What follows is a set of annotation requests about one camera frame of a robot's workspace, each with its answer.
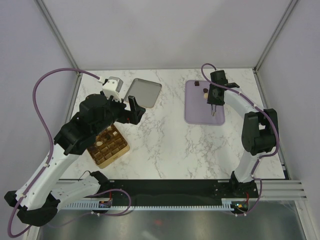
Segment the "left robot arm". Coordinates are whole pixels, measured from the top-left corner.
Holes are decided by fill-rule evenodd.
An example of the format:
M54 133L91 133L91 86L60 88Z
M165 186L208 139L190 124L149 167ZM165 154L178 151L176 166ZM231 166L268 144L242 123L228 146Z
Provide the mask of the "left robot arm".
M36 170L19 190L8 191L4 199L16 208L19 220L41 227L50 222L66 205L87 196L105 197L110 190L108 178L94 171L83 180L65 188L54 188L67 168L96 142L96 137L115 122L137 125L146 109L134 96L126 104L91 94L79 104L79 111L64 124L54 137L49 160Z

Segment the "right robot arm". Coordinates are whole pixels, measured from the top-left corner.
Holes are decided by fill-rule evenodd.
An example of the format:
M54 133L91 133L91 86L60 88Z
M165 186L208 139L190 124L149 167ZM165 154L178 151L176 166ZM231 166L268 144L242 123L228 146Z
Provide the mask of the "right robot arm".
M262 158L271 157L279 150L278 113L273 108L262 109L241 92L240 86L228 82L224 70L210 73L207 103L211 112L225 104L243 119L241 143L244 148L239 165L231 173L228 191L241 197L254 185L254 172Z

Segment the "metal tongs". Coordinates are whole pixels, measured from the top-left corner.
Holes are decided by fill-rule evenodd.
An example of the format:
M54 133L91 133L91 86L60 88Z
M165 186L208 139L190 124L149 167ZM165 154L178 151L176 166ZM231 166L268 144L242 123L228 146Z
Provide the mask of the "metal tongs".
M217 111L217 106L215 104L212 104L211 105L211 115L212 115L212 113L216 113L216 111Z

